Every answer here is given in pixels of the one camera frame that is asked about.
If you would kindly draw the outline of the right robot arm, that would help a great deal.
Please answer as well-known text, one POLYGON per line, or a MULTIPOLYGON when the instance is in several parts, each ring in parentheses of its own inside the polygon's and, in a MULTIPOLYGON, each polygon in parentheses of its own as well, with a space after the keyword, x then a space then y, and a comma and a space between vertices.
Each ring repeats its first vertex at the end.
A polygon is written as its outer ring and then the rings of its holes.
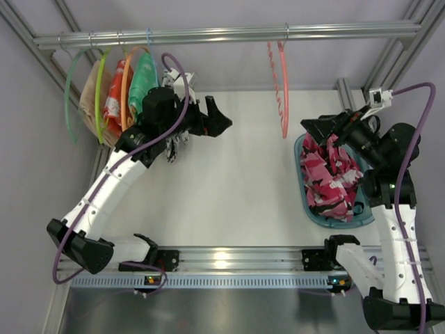
POLYGON ((378 136, 363 117, 363 111, 344 111, 300 124, 319 145, 336 136, 336 146, 347 145, 371 167, 362 186, 376 214, 384 269, 378 271, 352 235, 329 237, 325 249, 358 288, 369 328, 424 333, 444 320, 444 306, 433 301, 424 280, 416 238, 416 194, 408 168, 419 155, 420 135, 400 122, 378 136))

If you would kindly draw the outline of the pink camouflage trousers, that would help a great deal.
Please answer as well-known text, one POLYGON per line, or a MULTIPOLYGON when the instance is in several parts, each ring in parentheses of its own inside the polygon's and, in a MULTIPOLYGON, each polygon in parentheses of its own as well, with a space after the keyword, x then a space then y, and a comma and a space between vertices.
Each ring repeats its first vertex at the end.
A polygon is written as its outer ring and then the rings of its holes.
POLYGON ((364 174, 357 162, 331 135, 319 145, 305 134, 300 153, 300 167, 309 210, 324 219, 349 223, 354 217, 359 179, 364 174))

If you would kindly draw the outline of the pink plastic hanger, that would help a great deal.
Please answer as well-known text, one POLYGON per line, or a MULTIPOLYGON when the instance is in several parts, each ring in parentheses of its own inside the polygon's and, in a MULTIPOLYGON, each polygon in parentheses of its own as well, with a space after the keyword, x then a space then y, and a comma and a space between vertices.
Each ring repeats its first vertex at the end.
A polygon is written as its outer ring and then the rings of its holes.
POLYGON ((285 139, 289 130, 289 75, 287 70, 286 55, 284 46, 289 39, 290 28, 286 23, 284 26, 284 39, 277 41, 277 50, 279 52, 280 68, 282 71, 282 85, 279 85, 279 77, 274 61, 272 42, 267 42, 267 54, 272 71, 273 88, 275 90, 275 101, 277 102, 277 112, 280 117, 280 129, 282 138, 285 139))

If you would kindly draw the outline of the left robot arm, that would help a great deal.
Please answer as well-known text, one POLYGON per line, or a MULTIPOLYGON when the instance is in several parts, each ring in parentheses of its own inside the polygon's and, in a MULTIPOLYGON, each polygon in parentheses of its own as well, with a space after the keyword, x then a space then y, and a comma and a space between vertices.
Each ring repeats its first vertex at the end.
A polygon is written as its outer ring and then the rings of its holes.
POLYGON ((96 274, 111 263, 151 264, 155 243, 142 234, 128 240, 103 237, 115 206, 129 187, 166 151, 169 138, 188 133, 217 137, 233 122, 205 98, 207 112, 197 102, 180 98, 172 88, 153 88, 143 98, 136 124, 123 131, 109 160, 86 195, 62 219, 53 218, 47 232, 58 248, 83 270, 96 274))

